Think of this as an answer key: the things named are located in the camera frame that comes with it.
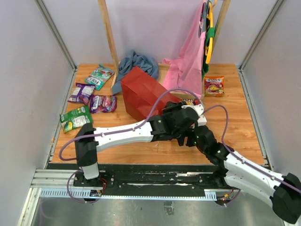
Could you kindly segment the brown red paper bag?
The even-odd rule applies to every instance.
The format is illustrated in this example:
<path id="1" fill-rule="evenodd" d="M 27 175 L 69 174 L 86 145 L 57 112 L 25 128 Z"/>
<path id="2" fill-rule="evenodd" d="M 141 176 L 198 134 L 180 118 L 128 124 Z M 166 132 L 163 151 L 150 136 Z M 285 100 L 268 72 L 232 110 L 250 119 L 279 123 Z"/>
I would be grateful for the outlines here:
<path id="1" fill-rule="evenodd" d="M 135 120 L 147 118 L 157 99 L 166 89 L 139 67 L 134 67 L 121 79 L 126 112 Z"/>

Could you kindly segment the yellow M&M's packet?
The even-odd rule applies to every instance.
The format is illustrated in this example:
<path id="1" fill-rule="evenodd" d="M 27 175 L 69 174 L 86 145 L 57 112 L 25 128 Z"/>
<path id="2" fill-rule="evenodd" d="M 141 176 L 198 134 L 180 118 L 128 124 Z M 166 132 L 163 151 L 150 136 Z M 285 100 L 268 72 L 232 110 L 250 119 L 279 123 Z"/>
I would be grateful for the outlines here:
<path id="1" fill-rule="evenodd" d="M 182 101 L 185 103 L 185 105 L 195 105 L 196 104 L 194 99 L 182 99 Z"/>

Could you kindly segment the purple Fox's berries bag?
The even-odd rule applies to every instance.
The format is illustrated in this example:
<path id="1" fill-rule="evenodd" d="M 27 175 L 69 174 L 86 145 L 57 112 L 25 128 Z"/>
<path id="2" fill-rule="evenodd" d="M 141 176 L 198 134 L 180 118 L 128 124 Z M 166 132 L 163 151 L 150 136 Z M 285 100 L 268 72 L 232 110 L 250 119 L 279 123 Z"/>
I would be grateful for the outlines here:
<path id="1" fill-rule="evenodd" d="M 89 104 L 91 113 L 111 113 L 117 108 L 117 97 L 114 95 L 92 95 Z"/>

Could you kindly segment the green Fox's candy bag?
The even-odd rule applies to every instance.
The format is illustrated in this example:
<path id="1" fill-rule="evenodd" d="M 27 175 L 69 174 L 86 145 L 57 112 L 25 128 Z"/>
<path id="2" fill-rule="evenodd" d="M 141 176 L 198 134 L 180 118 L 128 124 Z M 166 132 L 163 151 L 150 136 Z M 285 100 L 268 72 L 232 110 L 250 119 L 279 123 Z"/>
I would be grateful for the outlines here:
<path id="1" fill-rule="evenodd" d="M 95 85 L 95 89 L 99 91 L 114 74 L 115 72 L 113 70 L 103 65 L 99 65 L 88 77 L 85 78 L 85 83 Z"/>

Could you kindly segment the orange Fox's fruits bag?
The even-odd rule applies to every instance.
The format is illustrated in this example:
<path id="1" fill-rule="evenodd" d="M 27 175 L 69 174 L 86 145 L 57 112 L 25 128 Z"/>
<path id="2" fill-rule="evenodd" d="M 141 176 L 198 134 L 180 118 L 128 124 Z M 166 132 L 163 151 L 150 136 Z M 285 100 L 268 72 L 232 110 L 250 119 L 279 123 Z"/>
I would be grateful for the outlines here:
<path id="1" fill-rule="evenodd" d="M 205 96 L 222 97 L 224 95 L 224 76 L 204 77 Z"/>

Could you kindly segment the purple snack packet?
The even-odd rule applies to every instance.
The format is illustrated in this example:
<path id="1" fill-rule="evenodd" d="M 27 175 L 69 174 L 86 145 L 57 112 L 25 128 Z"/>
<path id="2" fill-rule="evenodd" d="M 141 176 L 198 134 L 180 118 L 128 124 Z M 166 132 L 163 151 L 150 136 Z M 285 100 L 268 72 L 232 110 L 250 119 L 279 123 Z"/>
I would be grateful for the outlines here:
<path id="1" fill-rule="evenodd" d="M 76 83 L 76 87 L 70 95 L 68 102 L 82 103 L 84 105 L 87 105 L 91 98 L 91 95 L 94 92 L 94 89 L 94 84 Z"/>

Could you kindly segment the green snack packet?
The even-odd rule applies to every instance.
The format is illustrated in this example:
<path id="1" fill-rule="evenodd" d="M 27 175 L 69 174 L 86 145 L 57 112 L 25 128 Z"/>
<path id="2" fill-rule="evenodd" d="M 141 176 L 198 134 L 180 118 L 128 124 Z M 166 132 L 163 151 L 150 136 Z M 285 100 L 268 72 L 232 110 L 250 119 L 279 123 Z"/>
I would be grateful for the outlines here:
<path id="1" fill-rule="evenodd" d="M 93 119 L 89 107 L 86 105 L 60 115 L 60 123 L 65 134 L 92 122 Z"/>

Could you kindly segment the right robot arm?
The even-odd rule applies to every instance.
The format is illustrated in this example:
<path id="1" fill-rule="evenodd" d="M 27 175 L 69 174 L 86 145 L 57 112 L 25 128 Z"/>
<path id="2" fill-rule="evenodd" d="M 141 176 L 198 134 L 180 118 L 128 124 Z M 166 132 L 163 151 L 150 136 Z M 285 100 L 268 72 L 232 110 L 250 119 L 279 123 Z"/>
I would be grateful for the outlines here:
<path id="1" fill-rule="evenodd" d="M 196 116 L 189 118 L 186 125 L 190 127 L 189 140 L 219 167 L 225 184 L 262 200 L 285 222 L 297 223 L 301 216 L 301 182 L 297 176 L 271 171 L 217 142 L 212 131 Z"/>

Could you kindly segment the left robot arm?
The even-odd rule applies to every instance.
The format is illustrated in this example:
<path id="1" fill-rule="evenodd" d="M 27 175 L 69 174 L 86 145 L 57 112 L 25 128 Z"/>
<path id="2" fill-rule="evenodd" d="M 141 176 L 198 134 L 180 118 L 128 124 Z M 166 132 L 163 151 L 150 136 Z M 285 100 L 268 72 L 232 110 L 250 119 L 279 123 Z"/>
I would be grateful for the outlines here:
<path id="1" fill-rule="evenodd" d="M 94 128 L 85 124 L 75 137 L 77 165 L 84 179 L 94 181 L 100 177 L 97 153 L 105 149 L 130 143 L 148 143 L 176 139 L 179 146 L 188 141 L 195 144 L 192 133 L 197 126 L 206 125 L 202 104 L 168 102 L 161 115 L 143 121 L 110 128 Z"/>

